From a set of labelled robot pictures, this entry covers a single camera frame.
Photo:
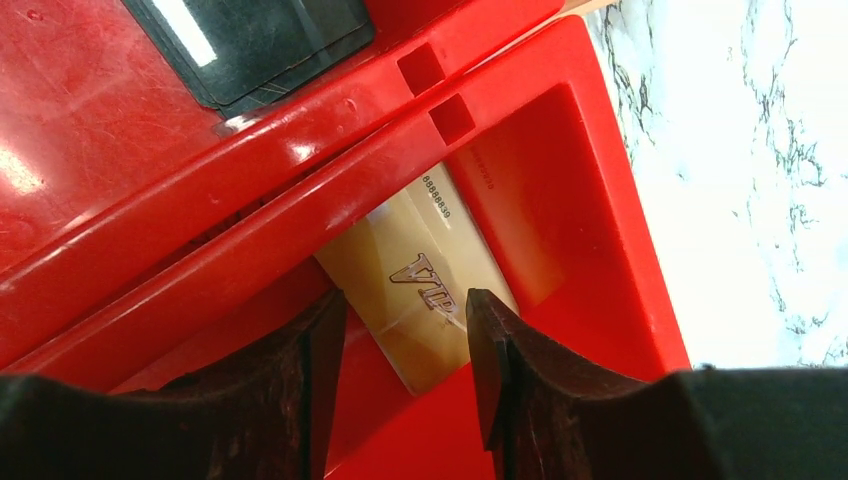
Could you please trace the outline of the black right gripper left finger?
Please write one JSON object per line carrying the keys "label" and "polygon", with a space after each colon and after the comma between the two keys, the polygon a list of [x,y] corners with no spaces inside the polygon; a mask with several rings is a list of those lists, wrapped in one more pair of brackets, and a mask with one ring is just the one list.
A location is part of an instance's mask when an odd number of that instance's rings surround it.
{"label": "black right gripper left finger", "polygon": [[284,326],[156,391],[1,379],[5,479],[319,479],[347,302],[327,292]]}

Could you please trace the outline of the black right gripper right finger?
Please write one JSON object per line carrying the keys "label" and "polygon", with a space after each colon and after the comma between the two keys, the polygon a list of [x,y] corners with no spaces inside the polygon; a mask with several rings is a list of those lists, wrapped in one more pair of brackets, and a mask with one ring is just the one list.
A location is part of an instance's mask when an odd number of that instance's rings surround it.
{"label": "black right gripper right finger", "polygon": [[843,368],[715,368],[643,382],[472,289],[483,447],[500,479],[843,479]]}

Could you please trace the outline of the gold VIP card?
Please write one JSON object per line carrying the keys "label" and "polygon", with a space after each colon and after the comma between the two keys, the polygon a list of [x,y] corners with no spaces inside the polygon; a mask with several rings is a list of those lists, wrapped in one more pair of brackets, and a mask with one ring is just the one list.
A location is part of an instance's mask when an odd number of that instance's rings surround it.
{"label": "gold VIP card", "polygon": [[315,257],[413,395],[432,390],[468,363],[469,289],[488,289],[517,306],[443,165]]}

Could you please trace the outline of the red plastic bin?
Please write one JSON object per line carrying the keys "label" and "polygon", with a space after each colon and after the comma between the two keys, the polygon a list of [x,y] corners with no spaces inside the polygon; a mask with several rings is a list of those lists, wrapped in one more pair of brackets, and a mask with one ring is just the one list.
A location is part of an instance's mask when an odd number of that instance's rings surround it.
{"label": "red plastic bin", "polygon": [[[604,367],[641,380],[688,369],[688,357],[583,19],[567,16],[412,101],[410,110],[319,167],[283,167],[282,191],[244,219],[80,323],[32,347],[9,372],[107,391],[153,386],[258,337],[272,293],[281,323],[328,290],[309,258],[402,190],[445,166],[503,273],[522,318]],[[164,206],[130,222],[117,208],[89,242],[74,281],[117,247],[195,233],[176,214],[209,213],[200,193],[248,194],[237,170],[282,160],[282,124],[217,154],[223,173],[156,188]],[[472,367],[430,393],[403,393],[359,319],[349,320],[327,479],[494,479],[476,425]]]}
{"label": "red plastic bin", "polygon": [[370,1],[373,42],[224,123],[119,1],[1,5],[1,362],[382,127],[558,1]]}

